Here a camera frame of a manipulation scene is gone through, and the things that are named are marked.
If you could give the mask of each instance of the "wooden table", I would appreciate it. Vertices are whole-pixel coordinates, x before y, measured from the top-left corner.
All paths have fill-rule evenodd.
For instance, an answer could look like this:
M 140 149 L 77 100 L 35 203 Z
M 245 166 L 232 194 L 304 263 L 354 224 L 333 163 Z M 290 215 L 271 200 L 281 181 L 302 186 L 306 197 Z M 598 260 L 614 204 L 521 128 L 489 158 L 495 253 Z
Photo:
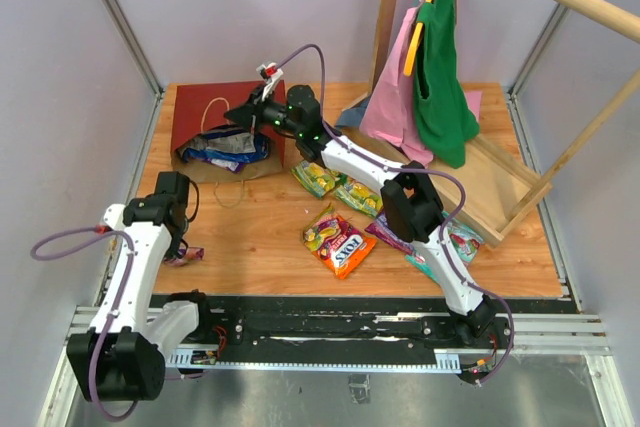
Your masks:
M 158 172 L 171 170 L 169 144 L 177 85 L 170 85 L 153 136 L 139 194 L 153 191 Z M 467 84 L 482 90 L 480 124 L 492 141 L 520 158 L 502 90 L 497 84 Z M 333 123 L 344 106 L 366 90 L 363 83 L 327 86 L 325 118 Z M 213 195 L 213 184 L 200 185 L 200 213 L 186 240 L 205 248 L 204 260 L 182 267 L 162 265 L 155 292 L 199 289 L 210 294 L 437 296 L 441 290 L 404 256 L 378 242 L 346 280 L 338 280 L 302 245 L 301 229 L 331 201 L 317 200 L 288 171 L 300 160 L 287 141 L 286 168 L 281 174 L 247 181 L 244 198 L 225 208 Z M 240 198 L 241 184 L 220 184 L 223 204 Z M 356 227 L 371 219 L 340 201 L 333 204 Z M 505 296 L 558 297 L 560 284 L 537 211 L 496 249 L 483 246 L 470 272 L 477 283 Z

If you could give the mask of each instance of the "pink garment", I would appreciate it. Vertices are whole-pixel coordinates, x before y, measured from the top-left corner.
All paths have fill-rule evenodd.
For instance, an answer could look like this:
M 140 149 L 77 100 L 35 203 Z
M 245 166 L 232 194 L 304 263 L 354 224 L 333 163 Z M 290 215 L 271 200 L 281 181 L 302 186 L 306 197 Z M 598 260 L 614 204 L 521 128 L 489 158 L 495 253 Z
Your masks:
M 418 9 L 407 10 L 402 20 L 398 37 L 369 100 L 360 131 L 400 147 L 411 160 L 426 166 L 433 160 L 433 153 L 418 136 L 413 114 L 413 75 L 407 77 L 402 73 Z M 469 110 L 479 119 L 482 92 L 465 92 L 464 96 Z

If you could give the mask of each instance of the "orange snack package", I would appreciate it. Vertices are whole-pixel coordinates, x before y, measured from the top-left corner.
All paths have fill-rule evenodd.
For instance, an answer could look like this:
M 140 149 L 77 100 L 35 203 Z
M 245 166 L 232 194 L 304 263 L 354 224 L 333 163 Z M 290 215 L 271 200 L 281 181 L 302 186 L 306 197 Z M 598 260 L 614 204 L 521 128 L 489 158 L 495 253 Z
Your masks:
M 371 252 L 377 239 L 363 235 L 329 204 L 304 228 L 302 241 L 336 277 L 345 279 Z

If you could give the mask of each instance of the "yellow hanger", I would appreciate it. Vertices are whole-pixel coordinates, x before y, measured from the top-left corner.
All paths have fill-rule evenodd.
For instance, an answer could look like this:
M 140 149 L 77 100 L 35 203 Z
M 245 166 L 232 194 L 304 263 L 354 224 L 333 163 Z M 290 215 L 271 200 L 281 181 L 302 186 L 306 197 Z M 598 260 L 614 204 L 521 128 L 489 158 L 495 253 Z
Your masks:
M 422 22 L 416 23 L 416 27 L 413 30 L 413 36 L 411 37 L 411 42 L 409 43 L 409 50 L 407 50 L 407 59 L 404 62 L 404 70 L 403 73 L 407 77 L 411 75 L 413 72 L 413 66 L 416 63 L 416 54 L 418 52 L 418 46 L 420 45 L 420 40 L 422 39 L 422 30 L 424 29 L 424 24 Z

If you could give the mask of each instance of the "wooden frame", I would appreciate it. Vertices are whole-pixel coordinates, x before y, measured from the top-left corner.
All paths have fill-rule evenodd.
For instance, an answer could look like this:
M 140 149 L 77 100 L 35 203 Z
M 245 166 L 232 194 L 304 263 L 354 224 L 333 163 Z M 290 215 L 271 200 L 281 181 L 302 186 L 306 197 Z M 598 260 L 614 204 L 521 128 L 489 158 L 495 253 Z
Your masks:
M 640 17 L 604 0 L 555 0 L 590 19 L 640 43 Z M 390 45 L 391 25 L 395 0 L 381 0 L 370 91 L 378 80 Z M 540 175 L 522 165 L 507 152 L 486 140 L 482 135 L 467 143 L 467 163 L 459 169 L 451 169 L 435 160 L 434 170 L 455 175 L 468 187 L 465 208 L 460 218 L 480 232 L 489 245 L 497 246 L 542 200 L 551 189 L 551 180 L 564 165 L 589 141 L 597 130 L 640 87 L 640 69 L 620 88 L 602 111 L 575 138 L 554 164 Z M 359 132 L 350 131 L 354 140 L 380 155 L 397 161 L 408 160 L 390 144 L 371 139 Z M 449 182 L 432 177 L 445 208 L 452 208 L 459 201 L 459 194 Z

